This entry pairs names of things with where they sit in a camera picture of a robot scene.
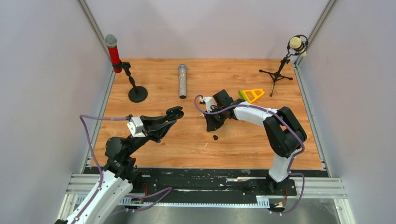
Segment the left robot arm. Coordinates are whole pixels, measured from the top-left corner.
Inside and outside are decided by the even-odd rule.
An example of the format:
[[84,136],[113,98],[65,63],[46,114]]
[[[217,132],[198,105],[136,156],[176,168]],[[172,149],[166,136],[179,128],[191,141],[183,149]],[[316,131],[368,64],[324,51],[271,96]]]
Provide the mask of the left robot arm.
[[128,137],[111,137],[106,142],[104,167],[98,167],[99,179],[84,201],[65,220],[57,224],[102,224],[118,203],[130,192],[137,193],[143,187],[142,173],[131,155],[148,141],[161,142],[162,138],[182,118],[183,112],[168,110],[157,117],[133,116],[114,118],[127,121]]

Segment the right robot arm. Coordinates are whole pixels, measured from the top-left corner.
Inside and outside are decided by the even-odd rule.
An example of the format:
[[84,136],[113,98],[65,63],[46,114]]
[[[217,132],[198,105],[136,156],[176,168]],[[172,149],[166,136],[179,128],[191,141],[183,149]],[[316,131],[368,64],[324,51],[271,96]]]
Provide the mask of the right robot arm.
[[304,142],[307,140],[305,130],[290,108],[284,106],[271,109],[254,105],[241,98],[234,100],[225,90],[211,97],[198,95],[194,104],[205,106],[202,113],[208,132],[221,128],[227,119],[246,121],[264,128],[275,153],[269,169],[267,190],[273,195],[284,191],[284,181],[290,175],[294,158],[304,151]]

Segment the black earbud charging case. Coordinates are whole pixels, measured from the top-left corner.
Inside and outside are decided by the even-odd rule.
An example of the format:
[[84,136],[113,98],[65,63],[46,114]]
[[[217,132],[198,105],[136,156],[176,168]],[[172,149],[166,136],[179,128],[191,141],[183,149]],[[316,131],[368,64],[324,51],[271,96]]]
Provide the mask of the black earbud charging case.
[[175,106],[166,111],[166,118],[168,121],[181,119],[184,116],[183,107]]

